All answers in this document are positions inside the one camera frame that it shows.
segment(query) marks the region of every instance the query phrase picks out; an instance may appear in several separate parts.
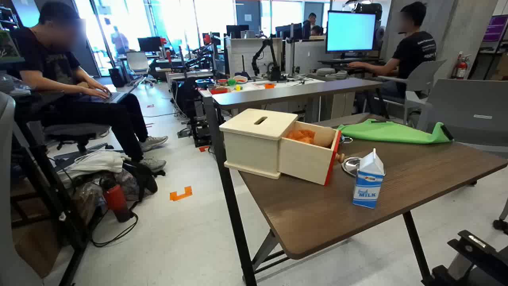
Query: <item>gray floor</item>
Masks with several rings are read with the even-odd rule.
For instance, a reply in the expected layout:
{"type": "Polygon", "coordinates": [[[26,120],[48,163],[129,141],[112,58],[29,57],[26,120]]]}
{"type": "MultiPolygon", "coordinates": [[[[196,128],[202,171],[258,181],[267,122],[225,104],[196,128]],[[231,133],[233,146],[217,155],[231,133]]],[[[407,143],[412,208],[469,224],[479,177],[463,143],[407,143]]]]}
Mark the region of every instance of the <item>gray floor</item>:
{"type": "MultiPolygon", "coordinates": [[[[139,225],[118,243],[98,249],[90,246],[75,278],[77,286],[242,286],[239,252],[229,224],[221,181],[209,152],[194,147],[191,138],[179,138],[183,127],[169,101],[167,87],[137,93],[155,135],[169,135],[166,147],[152,152],[167,158],[167,176],[160,177],[161,190],[136,211],[139,225]],[[171,192],[191,185],[193,197],[172,201],[171,192]]],[[[502,170],[475,187],[460,189],[414,211],[425,251],[433,266],[450,263],[455,251],[447,244],[469,228],[496,247],[508,236],[491,227],[508,198],[502,170]]],[[[269,225],[239,173],[234,171],[239,203],[252,254],[261,246],[269,225]]],[[[120,228],[110,214],[96,236],[109,238],[120,228]]],[[[47,284],[56,284],[67,254],[47,284]]],[[[304,260],[290,260],[258,276],[263,286],[371,286],[420,284],[420,270],[402,217],[366,230],[344,244],[333,246],[304,260]]]]}

